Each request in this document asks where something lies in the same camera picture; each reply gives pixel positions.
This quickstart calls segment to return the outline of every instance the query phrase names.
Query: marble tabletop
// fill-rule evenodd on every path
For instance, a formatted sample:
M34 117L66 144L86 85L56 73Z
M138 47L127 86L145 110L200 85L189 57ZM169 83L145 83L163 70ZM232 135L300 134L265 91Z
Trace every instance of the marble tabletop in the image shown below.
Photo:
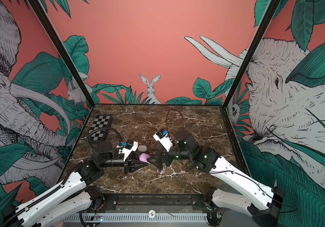
M91 113L64 173L82 159L87 159L91 155L91 149L87 145L86 136L96 115L112 115L114 119L111 127L119 131L124 141L133 139L139 145L147 147L147 154L154 154L162 150L163 147L158 141L155 141L153 135L162 128L166 129L166 114L172 108L179 110L183 114L186 130L194 135L199 145L213 148L232 165L238 167L219 107L97 105ZM183 129L183 121L178 112L170 111L168 127L170 134ZM118 144L118 139L113 132L108 134L107 140L113 146ZM128 174L124 174L124 170L121 167L107 167L104 168L104 171L105 175L94 182L94 185L100 187L104 193L204 194L210 186L215 186L222 190L230 188L229 185L218 178L190 167L187 161L182 161L181 163L174 160L171 166L164 166L163 173L151 164Z

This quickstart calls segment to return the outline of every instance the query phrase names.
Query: elephant illustration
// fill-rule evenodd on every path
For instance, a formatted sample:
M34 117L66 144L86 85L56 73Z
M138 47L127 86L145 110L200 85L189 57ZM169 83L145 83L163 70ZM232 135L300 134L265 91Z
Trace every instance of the elephant illustration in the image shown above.
M40 93L10 82L9 74L16 63L20 43L20 30L12 14L0 1L0 147L16 143L21 138L34 150L33 153L25 153L1 175L0 184L33 176L47 187L52 187L64 166L54 147L65 146L66 136L47 129L23 98L44 103L58 111L66 119L68 132L71 128L70 122L57 103Z
M185 38L204 57L228 68L225 80L236 77L247 50L235 56L213 40L201 36L218 54L216 55L196 40ZM281 142L270 132L284 140L325 154L325 128L315 118L316 116L325 125L325 85L310 88L294 81L285 83L290 72L309 52L299 48L295 41L261 40L246 69L251 81L246 83L246 87L249 92L249 119L254 133L243 139L255 144L261 152L279 154L288 161L291 157L294 158L306 174L325 189L325 166L304 152Z

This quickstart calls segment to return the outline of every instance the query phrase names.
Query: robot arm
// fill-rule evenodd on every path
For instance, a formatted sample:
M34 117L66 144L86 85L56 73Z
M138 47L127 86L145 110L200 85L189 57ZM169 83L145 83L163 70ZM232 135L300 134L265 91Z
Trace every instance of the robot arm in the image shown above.
M228 183L240 194L228 193L220 189L213 189L207 193L207 204L211 209L218 207L230 208L248 216L262 227L276 226L283 202L284 191L271 188L252 179L230 164L224 157L212 148L200 147L194 136L179 130L174 134L178 146L173 146L170 139L159 136L165 132L159 130L155 135L166 151L147 159L159 169L163 163L169 166L173 160L189 160L196 169L209 173Z
M92 149L92 155L77 164L64 181L28 202L4 209L2 227L49 227L91 205L98 209L103 205L103 194L96 186L87 186L104 175L104 167L124 167L125 173L132 173L147 166L138 160L134 152L137 146L136 141L128 139L115 151L110 142L99 143ZM74 193L79 194L68 199Z

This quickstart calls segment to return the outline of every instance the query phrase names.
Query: tropical plant illustration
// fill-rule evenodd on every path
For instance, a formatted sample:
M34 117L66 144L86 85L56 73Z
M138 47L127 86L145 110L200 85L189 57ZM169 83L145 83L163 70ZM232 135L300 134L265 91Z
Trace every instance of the tropical plant illustration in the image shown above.
M49 0L49 1L51 2L51 4L53 4L55 10L58 11L58 9L56 8L54 0ZM55 0L55 1L62 8L62 10L64 12L66 12L69 17L71 17L71 12L70 12L70 9L69 9L68 0ZM27 0L24 0L24 2L27 5L27 7L29 8L29 4L28 4ZM45 0L40 0L40 3L42 3L45 11L48 12L48 7L47 7L47 4L46 4Z
M246 95L248 89L244 89L242 93L241 91L241 81L238 84L236 90L236 100L234 100L234 96L232 96L231 102L233 104L228 105L228 117L230 118L231 124L235 129L236 137L238 141L245 136L243 131L250 131L247 127L251 127L249 124L244 122L243 120L248 119L249 116L245 115L248 112L249 104L248 99L243 100L244 96Z
M204 79L197 78L193 85L193 93L198 98L204 98L204 105L222 105L222 97L219 97L225 93L233 83L233 79L224 81L222 84L218 85L213 91L211 90L210 83ZM177 97L170 99L166 102L170 105L201 105L201 100L191 100L187 97Z
M52 93L71 77L48 53L39 53L10 81L20 43L19 28L0 1L0 213L17 204L19 190L6 194L2 185L26 180L38 195L56 183L89 114L82 102ZM61 130L47 129L42 113L55 116Z

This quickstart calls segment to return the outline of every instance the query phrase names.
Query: pink object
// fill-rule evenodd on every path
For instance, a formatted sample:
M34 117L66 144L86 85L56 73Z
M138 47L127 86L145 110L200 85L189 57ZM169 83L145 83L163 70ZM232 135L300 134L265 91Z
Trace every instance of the pink object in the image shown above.
M148 154L146 154L146 153L142 153L138 159L139 159L140 161L142 161L142 162L147 162L147 163L149 163L149 162L147 161L147 159L148 159L149 157L150 157L150 156L149 156Z

